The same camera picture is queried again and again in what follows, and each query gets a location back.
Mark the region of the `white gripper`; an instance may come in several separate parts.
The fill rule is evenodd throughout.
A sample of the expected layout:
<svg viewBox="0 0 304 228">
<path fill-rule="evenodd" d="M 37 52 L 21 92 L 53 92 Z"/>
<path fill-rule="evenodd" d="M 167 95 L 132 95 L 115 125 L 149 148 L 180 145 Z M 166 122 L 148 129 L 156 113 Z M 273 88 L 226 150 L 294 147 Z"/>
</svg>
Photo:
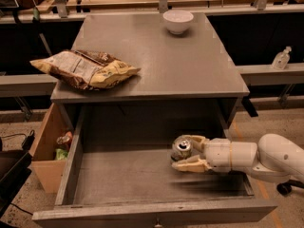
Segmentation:
<svg viewBox="0 0 304 228">
<path fill-rule="evenodd" d="M 228 139 L 213 139 L 201 135 L 184 135 L 192 147 L 202 153 L 185 160 L 175 161 L 172 167 L 181 172 L 203 173 L 209 170 L 220 173 L 240 171 L 250 174 L 257 164 L 257 144 L 254 142 L 231 142 Z"/>
</svg>

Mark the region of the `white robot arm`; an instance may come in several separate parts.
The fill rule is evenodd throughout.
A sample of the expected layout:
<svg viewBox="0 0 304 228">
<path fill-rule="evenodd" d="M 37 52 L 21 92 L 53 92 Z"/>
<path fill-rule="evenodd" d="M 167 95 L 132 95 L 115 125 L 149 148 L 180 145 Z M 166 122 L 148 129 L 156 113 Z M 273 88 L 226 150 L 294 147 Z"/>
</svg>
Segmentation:
<svg viewBox="0 0 304 228">
<path fill-rule="evenodd" d="M 290 176 L 304 181 L 304 149 L 277 134 L 265 134 L 258 143 L 181 135 L 172 143 L 171 159 L 181 172 L 238 171 L 267 182 L 286 182 Z"/>
</svg>

